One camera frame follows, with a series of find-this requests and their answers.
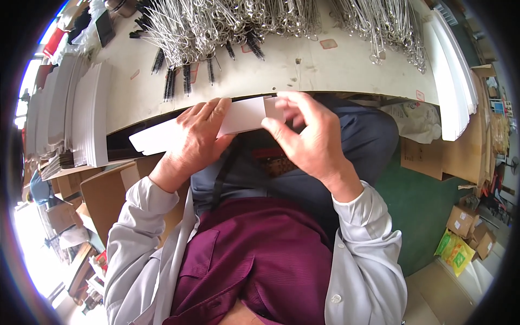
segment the white table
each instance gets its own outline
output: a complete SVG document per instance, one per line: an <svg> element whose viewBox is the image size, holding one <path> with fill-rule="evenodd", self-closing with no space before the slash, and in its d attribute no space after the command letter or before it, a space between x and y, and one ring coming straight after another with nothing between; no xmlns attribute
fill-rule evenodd
<svg viewBox="0 0 520 325"><path fill-rule="evenodd" d="M207 80L206 63L200 63L192 93L183 93L182 74L177 75L175 99L163 103L166 67L151 75L157 48L144 40L130 39L128 33L138 28L134 19L120 19L116 37L102 49L95 62L106 60L113 65L112 86L107 107L107 134L140 121L207 101L214 97L241 97L274 93L280 90L357 92L412 100L423 99L438 105L437 89L429 62L421 74L407 62L404 54L386 51L381 66L372 64L370 43L334 28L329 6L321 2L322 33L319 41L333 39L336 48L323 49L320 42L303 38L268 35L261 49L265 62L253 53L242 53L234 46L236 61L225 48L214 61L216 83Z"/></svg>

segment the person's right hand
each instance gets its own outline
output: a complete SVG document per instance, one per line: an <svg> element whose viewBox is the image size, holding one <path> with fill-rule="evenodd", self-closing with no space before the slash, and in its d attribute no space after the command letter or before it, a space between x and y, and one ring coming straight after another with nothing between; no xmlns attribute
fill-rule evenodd
<svg viewBox="0 0 520 325"><path fill-rule="evenodd" d="M350 202L363 192L352 163L341 148L340 119L309 94L279 92L277 109L293 125L305 123L298 134L278 120L265 118L262 126L301 170L320 180L340 202Z"/></svg>

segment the shirt pocket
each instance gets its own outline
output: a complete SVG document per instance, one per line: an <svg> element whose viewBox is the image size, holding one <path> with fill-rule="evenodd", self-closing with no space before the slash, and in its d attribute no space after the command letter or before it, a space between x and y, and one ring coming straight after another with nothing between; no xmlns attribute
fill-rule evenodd
<svg viewBox="0 0 520 325"><path fill-rule="evenodd" d="M209 229L194 236L184 252L183 264L179 276L202 279L210 269L211 258L219 231Z"/></svg>

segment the green plastic bag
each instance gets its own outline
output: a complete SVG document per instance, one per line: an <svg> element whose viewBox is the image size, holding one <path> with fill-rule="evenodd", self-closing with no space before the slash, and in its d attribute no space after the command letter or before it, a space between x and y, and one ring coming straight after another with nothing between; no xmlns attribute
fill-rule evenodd
<svg viewBox="0 0 520 325"><path fill-rule="evenodd" d="M471 262L475 251L462 238L446 228L433 255L440 255L440 258L453 268L455 276L458 277L464 271L466 265Z"/></svg>

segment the stack of boxes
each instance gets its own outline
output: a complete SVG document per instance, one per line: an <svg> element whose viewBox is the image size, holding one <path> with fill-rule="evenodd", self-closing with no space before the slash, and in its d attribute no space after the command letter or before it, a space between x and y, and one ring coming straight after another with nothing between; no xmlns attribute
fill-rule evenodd
<svg viewBox="0 0 520 325"><path fill-rule="evenodd" d="M497 238L476 211L463 205L464 199L462 198L459 204L451 209L446 227L476 251L473 259L477 257L485 259L493 249Z"/></svg>

